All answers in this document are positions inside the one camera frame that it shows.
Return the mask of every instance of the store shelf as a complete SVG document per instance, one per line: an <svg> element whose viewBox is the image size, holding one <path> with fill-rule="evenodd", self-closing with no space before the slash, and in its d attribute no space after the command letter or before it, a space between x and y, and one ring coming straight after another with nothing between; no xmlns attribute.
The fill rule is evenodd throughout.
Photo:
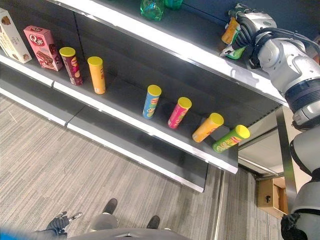
<svg viewBox="0 0 320 240"><path fill-rule="evenodd" d="M0 49L0 63L5 64L10 68L51 87L54 81L49 77L44 76L41 71L39 72L39 69L35 67L36 61L37 59L32 59L31 61L23 64L7 57L4 51Z"/></svg>
<svg viewBox="0 0 320 240"><path fill-rule="evenodd" d="M280 104L287 105L268 79L243 61L218 56L223 48L223 27L186 10L166 10L160 22L140 16L140 1L47 0L85 15L111 28L135 37L156 48L236 82Z"/></svg>
<svg viewBox="0 0 320 240"><path fill-rule="evenodd" d="M204 142L196 143L192 140L192 133L201 123L202 118L189 111L177 129L168 127L168 119L174 109L174 104L160 98L152 119L145 119L142 110L145 103L146 90L138 88L120 78L107 76L107 90L105 94L94 93L92 83L85 71L81 72L82 86L72 85L67 76L57 79L53 87L72 96L95 109L107 113L133 127L163 141L172 144L197 158L213 164L231 173L238 170L238 146L223 153L216 153L212 149L215 140L230 130L224 126L218 128Z"/></svg>
<svg viewBox="0 0 320 240"><path fill-rule="evenodd" d="M84 104L0 64L0 94L62 126Z"/></svg>
<svg viewBox="0 0 320 240"><path fill-rule="evenodd" d="M208 164L117 119L86 106L67 128L198 192L203 192Z"/></svg>

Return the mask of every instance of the pringles can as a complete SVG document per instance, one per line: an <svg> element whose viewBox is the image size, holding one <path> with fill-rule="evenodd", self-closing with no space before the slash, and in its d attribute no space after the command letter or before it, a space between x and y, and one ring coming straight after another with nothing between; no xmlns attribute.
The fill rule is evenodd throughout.
<svg viewBox="0 0 320 240"><path fill-rule="evenodd" d="M161 88L157 85L148 86L146 98L143 107L143 117L151 119L155 113L159 97L161 95Z"/></svg>
<svg viewBox="0 0 320 240"><path fill-rule="evenodd" d="M189 98L184 96L180 97L168 121L169 127L176 129L191 106L192 102Z"/></svg>
<svg viewBox="0 0 320 240"><path fill-rule="evenodd" d="M219 113L211 113L210 116L192 134L195 142L200 143L214 130L224 124L224 118Z"/></svg>
<svg viewBox="0 0 320 240"><path fill-rule="evenodd" d="M98 56L91 56L87 61L90 68L94 92L96 94L104 94L106 92L106 82L103 60Z"/></svg>
<svg viewBox="0 0 320 240"><path fill-rule="evenodd" d="M65 46L59 50L59 53L64 62L66 71L68 72L71 83L76 86L82 85L83 82L77 62L76 50L72 47Z"/></svg>
<svg viewBox="0 0 320 240"><path fill-rule="evenodd" d="M250 137L250 131L243 125L237 125L232 131L216 141L212 147L217 153L222 153L228 148L238 144L243 139Z"/></svg>

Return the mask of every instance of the glove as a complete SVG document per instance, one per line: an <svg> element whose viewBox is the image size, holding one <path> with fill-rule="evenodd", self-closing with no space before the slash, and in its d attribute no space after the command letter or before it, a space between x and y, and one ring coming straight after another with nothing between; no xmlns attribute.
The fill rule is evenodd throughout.
<svg viewBox="0 0 320 240"><path fill-rule="evenodd" d="M60 213L48 224L46 229L54 230L58 235L62 235L65 232L65 227L68 226L70 223L66 214L66 211Z"/></svg>

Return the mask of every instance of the person's feet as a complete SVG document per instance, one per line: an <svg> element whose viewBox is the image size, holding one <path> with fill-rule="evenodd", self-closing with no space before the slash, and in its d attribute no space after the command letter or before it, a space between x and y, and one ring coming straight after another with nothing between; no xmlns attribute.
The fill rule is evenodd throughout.
<svg viewBox="0 0 320 240"><path fill-rule="evenodd" d="M108 201L108 203L105 205L102 213L108 213L108 214L113 214L114 211L116 210L116 207L118 205L118 200L115 198L112 198Z"/></svg>
<svg viewBox="0 0 320 240"><path fill-rule="evenodd" d="M160 217L158 217L157 215L154 215L148 225L146 226L147 229L158 229L160 224Z"/></svg>

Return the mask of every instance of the white snack box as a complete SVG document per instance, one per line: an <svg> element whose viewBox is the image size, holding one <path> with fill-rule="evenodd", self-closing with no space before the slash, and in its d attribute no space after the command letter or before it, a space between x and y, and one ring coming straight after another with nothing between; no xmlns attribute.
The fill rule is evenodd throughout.
<svg viewBox="0 0 320 240"><path fill-rule="evenodd" d="M7 10L0 8L0 46L4 53L21 63L32 58Z"/></svg>

